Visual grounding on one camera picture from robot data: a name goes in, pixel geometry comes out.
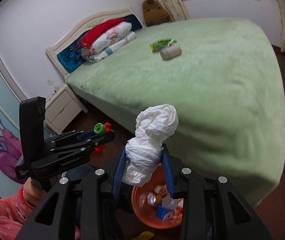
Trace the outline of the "person's left hand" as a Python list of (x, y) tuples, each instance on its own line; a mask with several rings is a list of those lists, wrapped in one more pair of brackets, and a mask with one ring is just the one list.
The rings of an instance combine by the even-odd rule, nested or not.
[(36, 187), (31, 178), (28, 178), (23, 186), (23, 196), (28, 204), (33, 207), (38, 206), (41, 200), (46, 196), (46, 191), (43, 189)]

